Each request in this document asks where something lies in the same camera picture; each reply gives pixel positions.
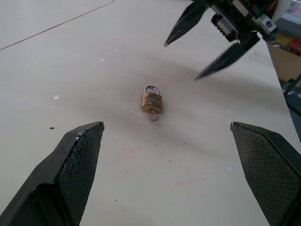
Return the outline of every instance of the white tabletop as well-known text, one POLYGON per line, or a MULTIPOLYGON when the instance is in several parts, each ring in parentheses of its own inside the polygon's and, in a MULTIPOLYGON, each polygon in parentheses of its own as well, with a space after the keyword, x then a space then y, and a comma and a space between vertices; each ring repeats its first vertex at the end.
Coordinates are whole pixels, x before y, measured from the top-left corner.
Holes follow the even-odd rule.
POLYGON ((82 226, 269 225, 230 124, 273 130, 301 150, 275 69, 262 41, 195 82, 229 44, 207 11, 163 46, 189 3, 117 0, 0 51, 0 212, 67 131, 104 121, 82 226), (157 122, 140 110, 147 85, 163 97, 157 122))

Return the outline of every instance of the padlock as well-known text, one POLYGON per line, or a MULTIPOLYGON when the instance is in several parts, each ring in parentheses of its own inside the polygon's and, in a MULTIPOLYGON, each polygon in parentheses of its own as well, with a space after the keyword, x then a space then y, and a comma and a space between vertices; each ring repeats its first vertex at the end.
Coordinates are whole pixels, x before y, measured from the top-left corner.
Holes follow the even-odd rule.
POLYGON ((159 90, 154 86, 147 86, 142 94, 141 110, 148 113, 160 114, 162 112, 162 96, 160 96, 159 90), (155 93, 147 92, 148 89, 153 89, 155 93))

